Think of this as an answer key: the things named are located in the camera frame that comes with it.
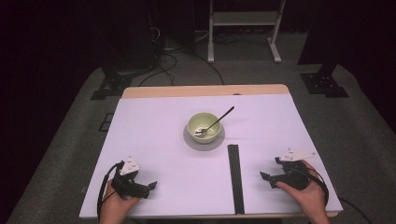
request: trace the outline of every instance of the spoon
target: spoon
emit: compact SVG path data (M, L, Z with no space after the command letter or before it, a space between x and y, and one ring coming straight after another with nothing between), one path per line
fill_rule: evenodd
M227 112L225 112L225 114L223 116L221 116L221 118L219 118L218 120L216 120L212 125L210 125L208 128L206 129L199 129L197 131L195 131L195 136L197 137L205 137L207 130L209 130L211 127L213 127L213 125L217 124L221 119L223 119L226 115L228 115L231 111L233 111L234 107L231 107Z

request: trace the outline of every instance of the bowl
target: bowl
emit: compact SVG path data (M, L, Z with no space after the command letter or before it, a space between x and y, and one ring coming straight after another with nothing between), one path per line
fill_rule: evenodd
M216 122L216 120L218 120L218 117L211 113L204 112L193 115L187 125L187 129L189 130L189 134L192 139L201 144L208 144L215 140L221 130L220 122L216 123L209 130L207 130L206 135L203 137L197 137L194 134L197 130L208 128L210 125Z

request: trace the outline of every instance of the black divider bar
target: black divider bar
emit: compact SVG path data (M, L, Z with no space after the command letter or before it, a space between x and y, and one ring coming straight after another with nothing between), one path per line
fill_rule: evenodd
M230 160L231 180L233 184L233 207L236 214L245 214L238 145L228 145L228 157Z

